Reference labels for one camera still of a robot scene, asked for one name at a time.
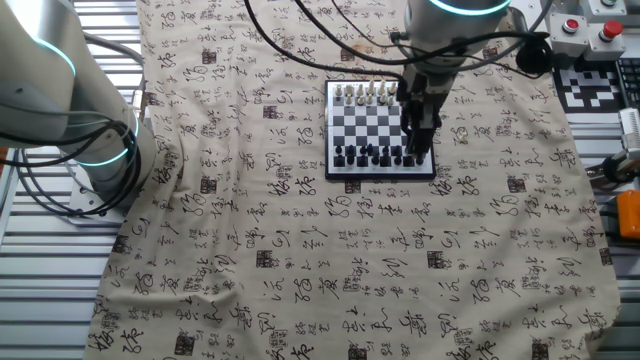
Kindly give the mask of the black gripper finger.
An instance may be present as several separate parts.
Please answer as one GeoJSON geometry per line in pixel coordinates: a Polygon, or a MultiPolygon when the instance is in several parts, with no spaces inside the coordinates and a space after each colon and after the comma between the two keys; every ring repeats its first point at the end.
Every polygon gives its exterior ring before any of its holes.
{"type": "Polygon", "coordinates": [[[420,158],[420,125],[418,122],[412,120],[411,118],[405,118],[403,124],[405,125],[405,133],[407,136],[406,152],[412,155],[414,158],[420,158]]]}
{"type": "Polygon", "coordinates": [[[423,162],[433,146],[435,127],[432,123],[422,121],[416,130],[416,159],[423,162]]]}

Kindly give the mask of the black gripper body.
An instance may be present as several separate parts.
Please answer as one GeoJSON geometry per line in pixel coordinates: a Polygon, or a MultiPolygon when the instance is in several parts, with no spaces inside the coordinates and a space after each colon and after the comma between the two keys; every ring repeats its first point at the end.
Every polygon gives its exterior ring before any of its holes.
{"type": "Polygon", "coordinates": [[[406,88],[399,100],[408,115],[411,129],[435,129],[441,126],[440,111],[453,85],[452,73],[419,72],[405,66],[406,88]]]}

